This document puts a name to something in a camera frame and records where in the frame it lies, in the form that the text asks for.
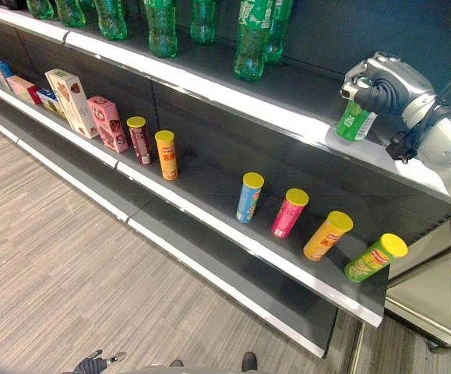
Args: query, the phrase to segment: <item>blue chip can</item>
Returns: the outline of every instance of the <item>blue chip can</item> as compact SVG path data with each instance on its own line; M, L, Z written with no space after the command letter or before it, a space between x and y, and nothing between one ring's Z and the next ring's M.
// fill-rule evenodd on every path
M239 198L238 211L236 213L236 217L240 222L244 224L251 222L264 181L263 177L258 173L249 172L244 174L241 197Z

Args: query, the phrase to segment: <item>soda bottle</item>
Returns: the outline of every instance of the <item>soda bottle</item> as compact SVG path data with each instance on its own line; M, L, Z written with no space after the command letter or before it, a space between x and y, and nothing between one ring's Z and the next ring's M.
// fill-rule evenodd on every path
M59 18L65 26L85 26L85 15L79 6L79 0L55 0L55 4Z
M192 0L191 38L199 44L215 40L215 8L217 0Z
M265 47L265 62L267 64L277 64L280 61L292 8L293 0L276 0L275 2L272 26Z
M263 51L270 30L273 0L241 0L234 74L249 82L263 75Z
M366 78L357 81L359 87L368 88L370 85L371 82ZM363 140L376 117L376 113L369 113L354 101L348 101L347 108L336 125L336 134L350 142Z
M54 16L54 8L49 0L26 0L31 15L38 19L49 19Z
M149 24L149 48L160 58L177 55L175 0L144 0Z
M99 17L99 29L110 41L126 38L126 22L123 16L123 0L94 0Z
M93 9L93 2L92 0L79 0L79 6L83 10L91 10Z

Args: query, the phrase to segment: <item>white box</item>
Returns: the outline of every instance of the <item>white box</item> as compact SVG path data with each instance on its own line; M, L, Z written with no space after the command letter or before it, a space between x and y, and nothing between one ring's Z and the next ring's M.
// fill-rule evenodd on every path
M99 135L79 78L60 69L46 72L45 76L61 103L72 129L87 138L94 138Z

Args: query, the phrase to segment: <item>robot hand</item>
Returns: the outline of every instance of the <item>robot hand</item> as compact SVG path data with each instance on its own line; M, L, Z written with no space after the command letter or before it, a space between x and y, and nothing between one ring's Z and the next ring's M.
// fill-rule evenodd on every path
M385 52L376 52L351 69L340 93L369 112L401 115L409 128L426 116L436 98L422 74Z

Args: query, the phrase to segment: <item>bottle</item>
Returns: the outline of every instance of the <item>bottle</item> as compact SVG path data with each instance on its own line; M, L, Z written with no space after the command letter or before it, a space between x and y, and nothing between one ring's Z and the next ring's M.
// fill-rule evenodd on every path
M273 0L241 0L234 61L234 74L240 79L252 82L263 75L263 52L270 31L272 5Z
M366 78L360 78L357 86L369 88L371 84ZM369 113L354 101L348 101L344 114L336 125L336 134L350 142L363 140L376 117L376 113Z
M54 8L49 0L26 0L31 15L38 19L49 19L54 16Z
M94 0L99 18L99 30L109 41L122 41L127 35L122 1Z
M191 38L199 44L215 40L215 9L217 0L192 0Z
M278 238L285 238L291 232L301 212L308 204L308 194L302 189L288 189L279 213L270 231Z
M265 47L265 62L267 64L277 64L280 61L284 48L284 36L292 9L293 0L276 0L275 2L272 26Z
M386 233L376 243L351 260L344 267L344 273L351 281L360 283L391 264L394 259L404 257L407 253L407 244L400 237Z
M311 261L319 261L341 237L353 228L353 221L343 212L334 210L303 247L303 253Z
M94 8L92 0L79 0L79 6L83 10L91 10Z
M149 48L159 58L177 55L175 0L144 0L149 24Z
M235 216L243 224L251 222L264 182L260 174L252 171L242 177L241 196Z
M85 26L85 15L79 6L79 0L55 0L55 4L59 18L65 26Z

